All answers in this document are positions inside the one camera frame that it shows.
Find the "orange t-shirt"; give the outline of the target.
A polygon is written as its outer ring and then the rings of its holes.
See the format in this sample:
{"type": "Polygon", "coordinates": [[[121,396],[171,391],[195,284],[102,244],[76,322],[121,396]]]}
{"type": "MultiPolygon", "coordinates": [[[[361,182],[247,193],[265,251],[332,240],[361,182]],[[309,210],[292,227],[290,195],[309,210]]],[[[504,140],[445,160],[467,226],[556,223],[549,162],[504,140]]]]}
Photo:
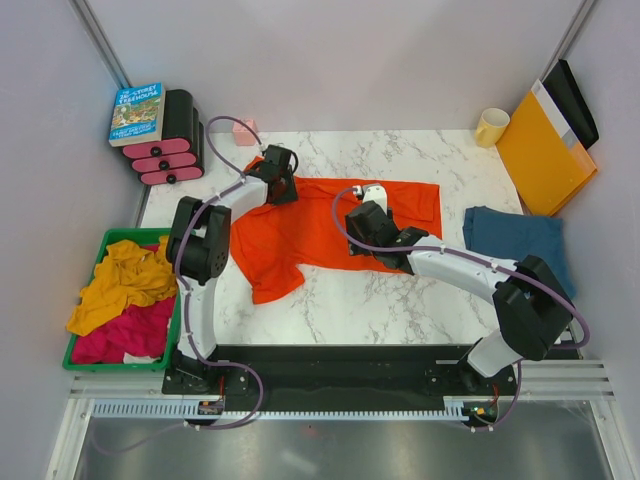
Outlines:
{"type": "Polygon", "coordinates": [[[333,221],[336,195],[364,183],[380,183],[385,188],[400,228],[413,226],[442,237],[437,184],[296,176],[297,201],[253,209],[231,226],[231,255],[251,285],[254,304],[278,300],[303,285],[299,265],[400,273],[371,256],[350,256],[347,239],[333,221]]]}

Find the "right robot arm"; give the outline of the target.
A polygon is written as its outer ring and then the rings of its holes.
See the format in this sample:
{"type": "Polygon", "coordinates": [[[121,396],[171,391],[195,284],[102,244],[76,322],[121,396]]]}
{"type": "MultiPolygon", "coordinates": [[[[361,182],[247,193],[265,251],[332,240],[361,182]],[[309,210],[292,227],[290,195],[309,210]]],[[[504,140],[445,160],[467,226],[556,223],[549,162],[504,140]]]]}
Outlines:
{"type": "Polygon", "coordinates": [[[493,305],[498,328],[474,344],[457,371],[469,393],[483,392],[510,364],[544,359],[575,318],[568,295],[536,256],[513,261],[456,250],[425,230],[399,228],[374,201],[347,214],[345,227],[357,255],[445,282],[493,305]]]}

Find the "small pink box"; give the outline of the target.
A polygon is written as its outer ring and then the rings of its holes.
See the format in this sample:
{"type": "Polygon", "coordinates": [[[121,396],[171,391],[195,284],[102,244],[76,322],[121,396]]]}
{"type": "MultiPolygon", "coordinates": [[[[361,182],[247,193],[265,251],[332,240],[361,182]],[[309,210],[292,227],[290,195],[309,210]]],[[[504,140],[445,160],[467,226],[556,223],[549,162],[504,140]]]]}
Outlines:
{"type": "Polygon", "coordinates": [[[253,119],[242,119],[240,123],[235,122],[232,133],[237,146],[250,147],[259,142],[258,131],[253,119]]]}

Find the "folded blue t-shirt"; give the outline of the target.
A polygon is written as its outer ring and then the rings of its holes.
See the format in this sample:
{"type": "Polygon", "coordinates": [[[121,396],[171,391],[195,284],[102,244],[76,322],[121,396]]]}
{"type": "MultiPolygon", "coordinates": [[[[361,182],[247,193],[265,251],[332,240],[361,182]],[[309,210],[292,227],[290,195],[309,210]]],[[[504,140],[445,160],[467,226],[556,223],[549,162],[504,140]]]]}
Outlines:
{"type": "Polygon", "coordinates": [[[567,261],[563,226],[561,219],[476,206],[466,209],[462,231],[468,250],[518,261],[528,255],[543,259],[573,299],[576,288],[567,261]]]}

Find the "yellow mug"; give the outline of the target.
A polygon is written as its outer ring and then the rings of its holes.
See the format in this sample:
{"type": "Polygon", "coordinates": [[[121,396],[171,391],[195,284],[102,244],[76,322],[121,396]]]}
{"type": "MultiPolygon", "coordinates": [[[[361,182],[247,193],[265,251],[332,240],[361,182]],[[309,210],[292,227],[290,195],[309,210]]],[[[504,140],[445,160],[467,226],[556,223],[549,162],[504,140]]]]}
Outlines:
{"type": "Polygon", "coordinates": [[[474,140],[477,146],[489,148],[496,144],[510,123],[509,114],[499,108],[485,109],[478,121],[474,140]]]}

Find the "blue treehouse paperback book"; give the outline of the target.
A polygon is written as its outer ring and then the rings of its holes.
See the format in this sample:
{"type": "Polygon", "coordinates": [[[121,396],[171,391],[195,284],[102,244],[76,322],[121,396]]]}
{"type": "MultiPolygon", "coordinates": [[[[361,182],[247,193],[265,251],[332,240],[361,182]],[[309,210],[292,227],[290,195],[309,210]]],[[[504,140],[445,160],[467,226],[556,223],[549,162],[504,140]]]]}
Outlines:
{"type": "Polygon", "coordinates": [[[166,90],[162,83],[117,92],[109,144],[115,148],[159,141],[162,137],[166,90]]]}

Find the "orange folder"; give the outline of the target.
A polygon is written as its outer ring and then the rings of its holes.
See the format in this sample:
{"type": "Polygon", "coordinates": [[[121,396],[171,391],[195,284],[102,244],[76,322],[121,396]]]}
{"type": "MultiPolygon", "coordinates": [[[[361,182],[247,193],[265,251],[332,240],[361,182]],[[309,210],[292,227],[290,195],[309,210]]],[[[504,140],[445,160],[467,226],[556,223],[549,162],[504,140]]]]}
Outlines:
{"type": "Polygon", "coordinates": [[[507,172],[529,211],[553,216],[598,173],[579,142],[568,149],[531,90],[497,142],[507,172]]]}

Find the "yellow t-shirt in bin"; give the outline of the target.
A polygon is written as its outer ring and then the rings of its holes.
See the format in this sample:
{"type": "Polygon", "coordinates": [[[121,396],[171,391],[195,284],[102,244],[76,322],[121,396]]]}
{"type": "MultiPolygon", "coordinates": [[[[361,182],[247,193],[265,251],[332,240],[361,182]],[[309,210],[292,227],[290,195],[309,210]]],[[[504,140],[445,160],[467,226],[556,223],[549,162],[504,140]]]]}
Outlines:
{"type": "Polygon", "coordinates": [[[178,286],[166,259],[167,243],[163,235],[155,250],[128,239],[108,245],[106,256],[94,267],[93,279],[80,292],[66,330],[84,337],[132,305],[148,307],[175,296],[178,286]]]}

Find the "magenta t-shirt in bin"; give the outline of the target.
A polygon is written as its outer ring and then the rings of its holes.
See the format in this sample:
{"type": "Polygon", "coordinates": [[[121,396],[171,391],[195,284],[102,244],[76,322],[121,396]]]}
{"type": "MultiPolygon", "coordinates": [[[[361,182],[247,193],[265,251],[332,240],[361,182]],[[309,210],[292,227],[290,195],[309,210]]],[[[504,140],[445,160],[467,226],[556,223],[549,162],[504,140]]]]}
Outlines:
{"type": "Polygon", "coordinates": [[[71,350],[71,363],[150,364],[164,355],[176,297],[153,305],[127,307],[120,316],[86,336],[71,350]]]}

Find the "white grey folder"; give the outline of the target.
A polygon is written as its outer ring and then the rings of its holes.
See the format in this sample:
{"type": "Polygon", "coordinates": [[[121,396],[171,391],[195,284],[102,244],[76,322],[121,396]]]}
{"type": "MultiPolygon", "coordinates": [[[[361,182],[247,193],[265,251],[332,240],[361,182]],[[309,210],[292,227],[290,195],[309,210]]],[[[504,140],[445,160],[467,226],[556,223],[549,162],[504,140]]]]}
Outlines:
{"type": "Polygon", "coordinates": [[[534,82],[531,93],[564,145],[568,149],[575,147],[579,143],[577,135],[540,80],[534,82]]]}

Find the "black folder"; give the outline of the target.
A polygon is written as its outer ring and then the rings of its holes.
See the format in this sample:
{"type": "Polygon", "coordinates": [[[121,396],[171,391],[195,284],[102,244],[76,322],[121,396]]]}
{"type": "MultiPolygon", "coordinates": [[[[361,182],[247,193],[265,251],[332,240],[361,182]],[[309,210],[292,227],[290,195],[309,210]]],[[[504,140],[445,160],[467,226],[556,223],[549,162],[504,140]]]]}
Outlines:
{"type": "Polygon", "coordinates": [[[569,63],[559,59],[542,84],[582,146],[593,146],[599,140],[599,132],[569,63]]]}

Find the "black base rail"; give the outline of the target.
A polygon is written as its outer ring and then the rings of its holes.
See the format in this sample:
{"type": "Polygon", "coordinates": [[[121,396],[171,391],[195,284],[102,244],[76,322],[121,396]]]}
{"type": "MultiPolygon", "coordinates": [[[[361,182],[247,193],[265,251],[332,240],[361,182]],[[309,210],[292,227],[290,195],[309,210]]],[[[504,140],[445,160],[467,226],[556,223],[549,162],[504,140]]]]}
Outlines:
{"type": "Polygon", "coordinates": [[[466,345],[220,345],[194,375],[175,353],[162,391],[221,394],[232,405],[269,407],[423,407],[447,396],[507,398],[515,371],[484,378],[463,365],[466,345]]]}

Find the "left aluminium frame post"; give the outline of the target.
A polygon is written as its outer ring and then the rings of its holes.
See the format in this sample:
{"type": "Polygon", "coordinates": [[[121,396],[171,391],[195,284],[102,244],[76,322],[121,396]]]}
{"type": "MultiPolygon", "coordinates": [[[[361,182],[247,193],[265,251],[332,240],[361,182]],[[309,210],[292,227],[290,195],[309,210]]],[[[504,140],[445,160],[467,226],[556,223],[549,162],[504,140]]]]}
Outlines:
{"type": "Polygon", "coordinates": [[[119,88],[130,87],[130,79],[90,3],[87,0],[70,0],[69,4],[116,85],[119,88]]]}

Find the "aluminium frame post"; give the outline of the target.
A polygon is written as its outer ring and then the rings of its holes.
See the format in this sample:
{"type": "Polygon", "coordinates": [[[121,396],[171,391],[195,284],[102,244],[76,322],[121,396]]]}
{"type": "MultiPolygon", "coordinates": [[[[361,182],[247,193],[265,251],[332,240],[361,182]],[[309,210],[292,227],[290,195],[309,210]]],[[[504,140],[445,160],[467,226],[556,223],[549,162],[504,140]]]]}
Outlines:
{"type": "Polygon", "coordinates": [[[90,3],[87,0],[70,0],[69,4],[116,85],[119,88],[130,87],[130,79],[90,3]]]}
{"type": "Polygon", "coordinates": [[[549,60],[547,65],[548,69],[551,69],[559,59],[564,58],[569,54],[591,14],[599,3],[599,0],[582,0],[580,2],[578,9],[572,16],[569,25],[565,29],[560,42],[549,60]]]}

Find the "right aluminium frame post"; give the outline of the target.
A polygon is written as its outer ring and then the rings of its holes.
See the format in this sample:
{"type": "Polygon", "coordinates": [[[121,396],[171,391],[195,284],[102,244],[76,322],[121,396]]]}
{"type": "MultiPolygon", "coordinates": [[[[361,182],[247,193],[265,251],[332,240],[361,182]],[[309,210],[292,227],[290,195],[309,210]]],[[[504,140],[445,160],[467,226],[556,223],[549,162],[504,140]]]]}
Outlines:
{"type": "Polygon", "coordinates": [[[578,9],[572,16],[569,25],[565,29],[560,42],[549,60],[547,65],[548,69],[551,69],[559,59],[564,58],[569,54],[591,14],[599,3],[599,0],[582,0],[580,2],[578,9]]]}

